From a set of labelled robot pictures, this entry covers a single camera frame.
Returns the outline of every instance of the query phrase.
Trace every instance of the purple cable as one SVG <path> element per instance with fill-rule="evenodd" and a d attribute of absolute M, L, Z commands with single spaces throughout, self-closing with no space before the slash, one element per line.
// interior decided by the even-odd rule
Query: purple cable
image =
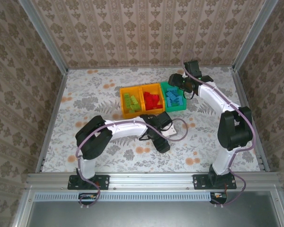
<path fill-rule="evenodd" d="M 181 64 L 182 64 L 183 70 L 185 71 L 185 74 L 188 75 L 189 77 L 191 77 L 193 80 L 195 80 L 195 81 L 197 81 L 197 82 L 199 82 L 199 83 L 201 83 L 201 84 L 203 84 L 203 85 L 205 85 L 205 86 L 211 88 L 212 90 L 214 90 L 228 105 L 230 105 L 235 111 L 237 111 L 237 113 L 239 114 L 239 116 L 241 116 L 241 117 L 246 121 L 246 123 L 248 124 L 248 126 L 249 126 L 249 128 L 250 128 L 250 130 L 251 130 L 251 133 L 252 133 L 252 144 L 251 144 L 251 146 L 250 146 L 249 148 L 243 148 L 243 149 L 240 149 L 240 150 L 235 151 L 234 154 L 233 154 L 233 156 L 231 157 L 231 161 L 230 161 L 229 164 L 228 164 L 229 172 L 230 172 L 231 174 L 233 174 L 235 177 L 237 177 L 237 178 L 239 178 L 240 180 L 242 180 L 243 183 L 244 183 L 244 186 L 243 186 L 242 190 L 240 191 L 240 193 L 239 193 L 233 200 L 231 200 L 231 201 L 229 201 L 229 202 L 227 202 L 227 203 L 225 203 L 225 204 L 221 204 L 221 206 L 222 206 L 222 205 L 223 205 L 223 206 L 226 206 L 226 205 L 229 205 L 229 204 L 233 203 L 234 201 L 236 201 L 236 199 L 244 192 L 244 190 L 245 190 L 245 188 L 246 188 L 246 181 L 245 181 L 242 177 L 240 177 L 240 176 L 238 176 L 237 174 L 235 174 L 234 172 L 232 172 L 232 170 L 231 170 L 231 165 L 232 165 L 232 163 L 233 163 L 233 161 L 234 161 L 236 155 L 237 155 L 239 152 L 248 151 L 248 150 L 251 150 L 251 149 L 253 149 L 253 148 L 255 147 L 255 144 L 256 144 L 256 134 L 255 134 L 255 130 L 254 130 L 252 124 L 249 122 L 249 120 L 247 119 L 247 117 L 245 117 L 237 107 L 235 107 L 231 102 L 229 102 L 228 99 L 225 98 L 225 97 L 221 94 L 221 92 L 219 92 L 219 90 L 215 89 L 215 88 L 214 88 L 213 86 L 211 86 L 210 84 L 207 84 L 207 83 L 205 83 L 205 82 L 203 82 L 203 81 L 201 81 L 201 80 L 199 80 L 199 79 L 193 77 L 193 76 L 186 70 L 185 65 L 184 65 L 184 55 L 185 55 L 186 53 L 192 52 L 192 51 L 193 51 L 193 50 L 186 51 L 186 52 L 182 55 Z"/>
<path fill-rule="evenodd" d="M 173 119 L 172 121 L 182 121 L 182 122 L 184 123 L 184 125 L 186 126 L 186 132 L 185 132 L 184 136 L 181 137 L 180 139 L 171 139 L 171 138 L 168 138 L 168 137 L 162 135 L 162 133 L 161 133 L 160 131 L 158 131 L 156 128 L 154 128 L 154 127 L 151 126 L 150 124 L 145 123 L 145 122 L 141 122 L 141 121 L 122 121 L 122 122 L 115 122 L 115 123 L 105 124 L 105 125 L 102 125 L 101 127 L 97 128 L 96 130 L 94 130 L 90 135 L 88 135 L 88 136 L 85 138 L 85 140 L 78 146 L 78 148 L 77 148 L 77 150 L 76 150 L 76 158 L 78 159 L 78 172 L 79 172 L 79 175 L 80 175 L 81 179 L 82 179 L 83 181 L 86 181 L 86 182 L 90 183 L 91 185 L 95 186 L 95 188 L 96 188 L 97 191 L 98 191 L 98 195 L 97 195 L 96 199 L 95 199 L 89 206 L 94 205 L 94 204 L 98 201 L 101 192 L 100 192 L 100 188 L 99 188 L 95 183 L 93 183 L 92 181 L 90 181 L 89 179 L 85 178 L 85 177 L 82 175 L 81 166 L 80 166 L 80 158 L 82 157 L 82 155 L 79 155 L 79 151 L 80 151 L 81 148 L 84 146 L 84 144 L 85 144 L 93 135 L 95 135 L 97 132 L 101 131 L 101 130 L 104 129 L 104 128 L 107 128 L 107 127 L 110 127 L 110 126 L 117 126 L 117 125 L 120 125 L 120 124 L 127 124 L 127 123 L 143 124 L 143 125 L 146 125 L 147 127 L 151 128 L 151 129 L 153 129 L 156 133 L 158 133 L 161 137 L 165 138 L 166 140 L 169 140 L 169 141 L 172 141 L 172 142 L 181 141 L 181 140 L 184 139 L 184 138 L 187 136 L 187 134 L 188 134 L 188 125 L 187 125 L 187 123 L 186 123 L 183 119 L 181 119 L 181 118 L 175 118 L 175 119 Z M 79 203 L 80 203 L 81 206 L 84 206 L 84 205 L 82 204 L 82 198 L 83 198 L 84 196 L 82 196 L 82 197 L 80 198 L 80 201 L 79 201 Z"/>

